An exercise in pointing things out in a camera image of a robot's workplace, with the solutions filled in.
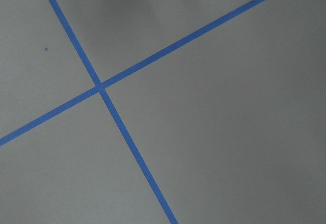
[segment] diagonal blue line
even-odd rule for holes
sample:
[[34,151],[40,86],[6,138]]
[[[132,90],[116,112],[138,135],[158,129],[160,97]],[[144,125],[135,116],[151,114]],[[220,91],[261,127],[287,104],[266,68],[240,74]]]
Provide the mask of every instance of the diagonal blue line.
[[166,216],[168,217],[171,224],[178,224],[177,219],[175,218],[170,206],[168,205],[168,202],[164,198],[161,190],[159,189],[154,177],[152,176],[151,172],[149,171],[143,157],[141,156],[137,146],[133,142],[133,139],[131,135],[129,134],[126,126],[124,125],[120,115],[118,114],[116,108],[114,107],[109,95],[105,91],[105,89],[100,91],[100,95],[105,102],[108,110],[110,111],[114,121],[116,122],[123,138],[128,144],[128,147],[130,148],[135,160],[137,161],[137,164],[141,168],[147,182],[149,183],[150,187],[152,188],[157,200],[159,201],[160,205],[163,208],[163,211],[165,212]]
[[203,34],[211,31],[212,29],[222,25],[223,23],[233,19],[234,17],[244,13],[245,11],[253,8],[254,6],[257,6],[258,4],[264,2],[266,0],[253,0],[250,1],[237,9],[227,13],[226,15],[214,20],[213,22],[205,25],[204,27],[201,27],[200,29],[194,31],[193,33],[189,34],[188,36],[180,39],[179,41],[176,41],[175,43],[171,44],[170,46],[167,46],[166,48],[156,52],[155,54],[151,55],[150,57],[136,63],[135,65],[125,69],[124,71],[121,71],[120,73],[116,74],[115,76],[109,78],[108,80],[103,82],[103,86],[105,88],[117,83],[118,81],[134,74],[135,72],[139,71],[140,69],[143,69],[144,67],[152,64],[153,62],[159,60],[160,58],[172,53],[173,51],[177,50],[178,48],[186,45],[187,43],[190,43],[194,39],[202,36]]
[[48,121],[49,119],[53,118],[54,116],[62,113],[63,111],[73,107],[74,105],[84,101],[85,99],[93,96],[97,93],[96,88],[89,89],[88,91],[78,95],[77,97],[69,100],[68,102],[65,102],[64,104],[54,108],[53,110],[49,111],[48,113],[40,116],[39,118],[36,118],[35,120],[27,123],[26,125],[18,128],[17,130],[11,132],[10,134],[4,136],[0,139],[0,146],[8,143],[9,141],[15,139],[16,137],[24,134],[25,132],[33,129],[34,127],[37,127],[38,125]]
[[89,75],[91,76],[91,79],[95,86],[101,86],[101,81],[98,78],[91,62],[89,61],[86,53],[84,52],[84,49],[80,42],[78,41],[75,33],[73,32],[69,22],[67,21],[65,15],[63,14],[59,4],[57,3],[57,0],[49,0],[54,12],[56,13],[62,27],[65,29],[72,45],[74,46],[76,52],[78,53],[81,61],[83,62],[86,70],[88,71]]

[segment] blue tape strip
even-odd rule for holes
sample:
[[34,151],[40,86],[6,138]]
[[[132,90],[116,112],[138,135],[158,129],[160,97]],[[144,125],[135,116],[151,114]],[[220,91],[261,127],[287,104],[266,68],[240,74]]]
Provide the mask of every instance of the blue tape strip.
[[159,60],[160,58],[168,55],[169,53],[177,50],[178,48],[186,45],[187,43],[193,41],[194,39],[202,36],[203,34],[211,31],[212,29],[222,25],[223,23],[233,19],[234,17],[242,14],[243,12],[253,8],[254,6],[262,3],[265,0],[254,0],[250,1],[241,7],[229,12],[228,14],[218,18],[217,20],[214,20],[213,22],[205,25],[204,27],[198,29],[197,31],[189,34],[188,36],[180,39],[179,41],[176,41],[175,43],[171,44],[170,46],[167,46],[166,48],[162,49],[161,51],[158,51],[157,53],[151,55],[150,57],[138,62],[137,64],[129,67],[128,69],[125,69],[124,71],[120,72],[119,74],[111,77],[110,79],[103,82],[103,86],[105,88],[117,83],[118,81],[132,75],[133,73],[139,71],[140,69],[152,64],[153,62]]
[[107,92],[103,89],[100,91],[100,95],[103,99],[103,101],[105,102],[108,110],[110,111],[114,121],[116,122],[123,138],[125,139],[125,141],[127,142],[134,158],[136,159],[139,167],[141,168],[147,182],[149,183],[150,187],[152,188],[157,200],[159,201],[159,203],[161,204],[165,214],[167,215],[169,221],[171,224],[178,224],[177,219],[175,218],[170,206],[168,205],[166,199],[164,198],[161,190],[159,189],[158,185],[155,182],[154,177],[152,176],[151,172],[149,171],[143,157],[141,156],[137,146],[135,145],[135,143],[132,140],[131,135],[129,134],[126,126],[124,125],[121,117],[119,116],[116,108],[114,107],[109,95],[107,94]]
[[78,95],[77,97],[69,100],[68,102],[56,107],[55,109],[49,111],[48,113],[40,116],[39,118],[36,118],[35,120],[27,123],[26,125],[18,128],[17,130],[11,132],[10,134],[4,136],[0,139],[0,146],[8,143],[9,141],[15,139],[16,137],[22,135],[23,133],[33,129],[34,127],[37,127],[38,125],[42,124],[43,122],[48,121],[49,119],[53,118],[54,116],[62,113],[63,111],[73,107],[74,105],[84,101],[85,99],[93,96],[97,93],[96,88],[89,89],[88,91]]
[[53,10],[55,11],[62,27],[65,29],[72,45],[74,46],[74,48],[76,49],[81,61],[83,62],[85,68],[87,69],[89,75],[91,76],[93,83],[95,84],[95,86],[102,86],[100,79],[98,78],[91,62],[89,61],[86,53],[83,50],[82,45],[80,44],[80,42],[78,41],[75,33],[73,32],[72,28],[70,27],[70,24],[68,23],[65,15],[63,14],[62,10],[60,9],[59,4],[57,3],[57,0],[49,0]]

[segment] floor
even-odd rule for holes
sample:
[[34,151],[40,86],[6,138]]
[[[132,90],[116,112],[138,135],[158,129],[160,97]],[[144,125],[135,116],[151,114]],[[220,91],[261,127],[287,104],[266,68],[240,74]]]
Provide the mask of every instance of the floor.
[[325,223],[326,0],[0,0],[0,223]]

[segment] gray floor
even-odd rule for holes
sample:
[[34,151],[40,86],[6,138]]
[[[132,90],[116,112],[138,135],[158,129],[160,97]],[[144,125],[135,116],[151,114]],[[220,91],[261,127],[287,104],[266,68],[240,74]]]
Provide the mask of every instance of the gray floor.
[[[57,0],[102,81],[250,0]],[[268,0],[107,89],[177,220],[326,222],[326,0]],[[0,138],[93,87],[0,0]],[[0,147],[0,223],[169,223],[99,95]]]

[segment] gray surface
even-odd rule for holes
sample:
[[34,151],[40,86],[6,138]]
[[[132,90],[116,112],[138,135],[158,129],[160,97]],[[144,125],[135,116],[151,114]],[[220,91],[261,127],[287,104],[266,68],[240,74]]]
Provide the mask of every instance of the gray surface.
[[91,87],[47,0],[0,0],[0,138]]
[[0,147],[0,223],[168,223],[99,95]]
[[326,222],[326,0],[268,0],[108,89],[180,223]]
[[57,0],[104,81],[250,0]]

